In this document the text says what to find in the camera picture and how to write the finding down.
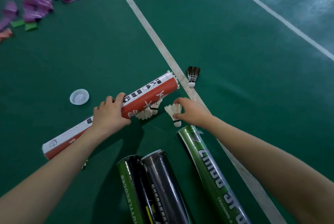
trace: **green shuttlecock tube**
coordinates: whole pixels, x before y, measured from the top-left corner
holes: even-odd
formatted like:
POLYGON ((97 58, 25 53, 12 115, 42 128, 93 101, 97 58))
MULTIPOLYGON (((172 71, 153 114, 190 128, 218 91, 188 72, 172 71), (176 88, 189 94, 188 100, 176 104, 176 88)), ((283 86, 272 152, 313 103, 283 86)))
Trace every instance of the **green shuttlecock tube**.
POLYGON ((179 130, 177 135, 188 150, 203 186, 223 223, 250 224, 249 218, 212 158, 196 127, 188 125, 179 130))

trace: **black feather shuttlecock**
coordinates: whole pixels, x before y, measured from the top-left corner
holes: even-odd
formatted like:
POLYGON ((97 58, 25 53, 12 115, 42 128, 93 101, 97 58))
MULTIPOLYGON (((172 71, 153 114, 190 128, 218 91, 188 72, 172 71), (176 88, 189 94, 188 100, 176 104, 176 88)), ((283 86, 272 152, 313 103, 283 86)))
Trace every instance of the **black feather shuttlecock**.
POLYGON ((200 71, 201 71, 200 67, 190 66, 189 68, 186 69, 186 72, 188 75, 188 81, 189 81, 188 85, 190 88, 195 87, 195 82, 196 82, 196 79, 200 71))

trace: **white court line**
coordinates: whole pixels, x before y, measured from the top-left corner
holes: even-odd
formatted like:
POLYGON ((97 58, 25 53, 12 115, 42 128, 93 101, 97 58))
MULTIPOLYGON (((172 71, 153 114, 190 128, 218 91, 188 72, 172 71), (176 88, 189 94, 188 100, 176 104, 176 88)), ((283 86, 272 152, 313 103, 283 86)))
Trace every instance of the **white court line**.
POLYGON ((315 48, 317 48, 320 52, 322 52, 328 58, 334 60, 334 55, 331 52, 329 52, 323 46, 319 45, 317 42, 315 42, 314 40, 312 40, 309 36, 307 36, 305 33, 303 33, 301 30, 299 30, 293 24, 291 24, 288 20, 286 20, 285 18, 283 18, 281 15, 278 15, 276 12, 274 12, 272 9, 270 9, 268 6, 266 6, 260 0, 253 0, 253 1, 256 2, 262 8, 264 8, 266 11, 268 11, 271 15, 273 15, 275 18, 277 18, 283 24, 285 24, 290 30, 292 30, 298 36, 302 37, 304 40, 306 40, 307 42, 309 42, 312 46, 314 46, 315 48))
MULTIPOLYGON (((148 23, 143 13, 140 11, 138 6, 133 0, 126 0, 136 17, 143 25, 144 29, 151 37, 152 41, 160 51, 161 55, 164 57, 168 65, 170 66, 173 73, 176 75, 177 79, 181 83, 182 87, 190 97, 190 99, 195 100, 203 109, 207 112, 210 112, 207 106, 204 104, 203 100, 197 94, 195 89, 189 88, 188 86, 188 78, 185 76, 179 65, 176 63, 170 52, 167 50, 165 45, 162 43, 161 39, 158 37, 156 32, 153 30, 151 25, 148 23)), ((276 206, 273 204, 268 194, 262 188, 261 184, 257 181, 256 178, 232 155, 232 153, 220 143, 223 150, 226 152, 227 156, 233 163, 234 167, 240 174, 241 178, 244 180, 245 184, 253 194, 254 198, 262 208, 263 212, 269 219, 272 224, 286 224, 286 221, 282 217, 281 213, 278 211, 276 206)))

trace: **green court floor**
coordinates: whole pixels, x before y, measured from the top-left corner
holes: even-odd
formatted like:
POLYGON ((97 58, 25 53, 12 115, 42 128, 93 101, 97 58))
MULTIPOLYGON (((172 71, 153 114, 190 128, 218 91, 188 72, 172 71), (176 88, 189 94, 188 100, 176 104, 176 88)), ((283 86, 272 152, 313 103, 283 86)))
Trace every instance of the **green court floor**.
MULTIPOLYGON (((260 1, 334 52, 332 5, 260 1)), ((15 37, 0 44, 1 195, 47 162, 43 143, 90 116, 107 95, 130 93, 175 70, 161 47, 184 72, 201 67, 195 90, 213 115, 334 180, 334 62, 328 56, 253 0, 133 2, 163 45, 156 46, 127 0, 55 1, 38 30, 12 29, 15 37), (74 106, 69 96, 79 88, 90 100, 74 106)), ((167 152, 195 223, 219 223, 163 109, 190 93, 181 87, 164 99, 157 116, 132 119, 102 143, 46 223, 131 223, 115 164, 157 149, 167 152)), ((272 206, 259 205, 252 194, 257 188, 247 186, 217 140, 208 132, 203 137, 252 223, 284 223, 273 217, 272 206)), ((269 197, 285 221, 295 223, 269 197)))

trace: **white feather shuttlecock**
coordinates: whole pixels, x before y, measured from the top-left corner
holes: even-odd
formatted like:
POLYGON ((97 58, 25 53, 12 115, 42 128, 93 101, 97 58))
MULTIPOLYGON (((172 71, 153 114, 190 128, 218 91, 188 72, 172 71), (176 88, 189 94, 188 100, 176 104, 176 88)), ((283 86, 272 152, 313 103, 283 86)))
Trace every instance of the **white feather shuttlecock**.
POLYGON ((189 81, 188 83, 189 88, 195 87, 195 82, 196 82, 196 79, 200 71, 201 71, 200 67, 190 66, 186 69, 186 73, 187 73, 188 81, 189 81))
POLYGON ((136 117, 139 118, 140 120, 145 120, 148 119, 150 117, 152 117, 153 113, 151 111, 151 109, 148 107, 145 110, 143 110, 142 112, 136 114, 136 117))
POLYGON ((179 81, 178 81, 177 77, 174 75, 174 73, 172 71, 167 70, 167 72, 171 72, 171 74, 173 75, 174 79, 176 80, 177 88, 179 89, 180 88, 180 84, 179 84, 179 81))
POLYGON ((153 115, 157 115, 158 114, 158 107, 159 107, 161 101, 162 101, 162 99, 160 99, 158 102, 155 102, 154 104, 152 104, 150 106, 150 109, 151 109, 153 115))
POLYGON ((174 126, 180 127, 181 126, 181 121, 178 119, 173 118, 173 115, 175 113, 181 113, 182 106, 180 104, 172 104, 165 106, 165 111, 169 114, 169 116, 173 119, 174 121, 174 126))

